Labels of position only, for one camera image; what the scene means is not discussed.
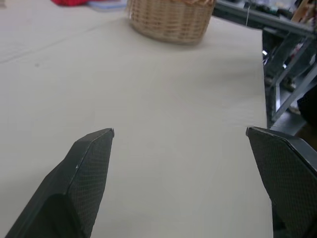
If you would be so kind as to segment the round wicker basket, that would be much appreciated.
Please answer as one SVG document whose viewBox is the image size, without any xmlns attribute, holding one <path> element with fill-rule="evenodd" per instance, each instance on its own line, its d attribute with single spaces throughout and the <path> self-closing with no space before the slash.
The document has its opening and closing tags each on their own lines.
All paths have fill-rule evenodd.
<svg viewBox="0 0 317 238">
<path fill-rule="evenodd" d="M 127 0 L 130 25 L 155 40 L 195 45 L 204 37 L 217 0 Z"/>
</svg>

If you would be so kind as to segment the red cloth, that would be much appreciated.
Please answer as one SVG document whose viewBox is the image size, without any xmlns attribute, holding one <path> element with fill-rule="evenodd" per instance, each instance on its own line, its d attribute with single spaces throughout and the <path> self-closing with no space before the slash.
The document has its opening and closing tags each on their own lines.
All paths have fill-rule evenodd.
<svg viewBox="0 0 317 238">
<path fill-rule="evenodd" d="M 59 6 L 80 6 L 86 4 L 89 0 L 51 0 L 53 3 Z"/>
</svg>

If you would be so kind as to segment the light blue flat object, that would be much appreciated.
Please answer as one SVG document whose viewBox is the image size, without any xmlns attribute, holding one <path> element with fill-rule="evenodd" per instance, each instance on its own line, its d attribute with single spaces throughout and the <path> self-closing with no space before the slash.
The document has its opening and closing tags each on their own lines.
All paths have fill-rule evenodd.
<svg viewBox="0 0 317 238">
<path fill-rule="evenodd" d="M 112 11 L 125 9 L 127 6 L 127 0 L 90 0 L 86 3 L 86 5 L 96 11 Z"/>
</svg>

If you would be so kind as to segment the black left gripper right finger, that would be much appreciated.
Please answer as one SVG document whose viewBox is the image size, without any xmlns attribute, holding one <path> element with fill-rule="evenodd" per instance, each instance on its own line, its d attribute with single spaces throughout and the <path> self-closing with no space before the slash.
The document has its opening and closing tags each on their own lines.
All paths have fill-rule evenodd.
<svg viewBox="0 0 317 238">
<path fill-rule="evenodd" d="M 246 136 L 291 238 L 317 238 L 317 151 L 301 138 L 265 128 L 248 127 Z"/>
</svg>

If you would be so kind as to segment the grey metal frame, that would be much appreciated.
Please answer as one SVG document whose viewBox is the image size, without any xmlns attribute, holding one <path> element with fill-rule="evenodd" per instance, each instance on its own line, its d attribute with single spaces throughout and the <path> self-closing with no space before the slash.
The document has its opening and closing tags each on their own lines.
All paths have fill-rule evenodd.
<svg viewBox="0 0 317 238">
<path fill-rule="evenodd" d="M 262 31 L 268 128 L 296 132 L 304 124 L 297 101 L 317 86 L 316 25 L 302 25 L 268 0 L 217 0 L 213 15 Z"/>
</svg>

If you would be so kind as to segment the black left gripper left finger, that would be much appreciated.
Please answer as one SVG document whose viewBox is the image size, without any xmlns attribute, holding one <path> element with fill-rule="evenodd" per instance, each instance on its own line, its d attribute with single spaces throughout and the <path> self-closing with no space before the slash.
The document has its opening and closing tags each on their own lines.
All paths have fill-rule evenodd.
<svg viewBox="0 0 317 238">
<path fill-rule="evenodd" d="M 74 142 L 32 195 L 5 238 L 90 238 L 106 186 L 114 130 Z"/>
</svg>

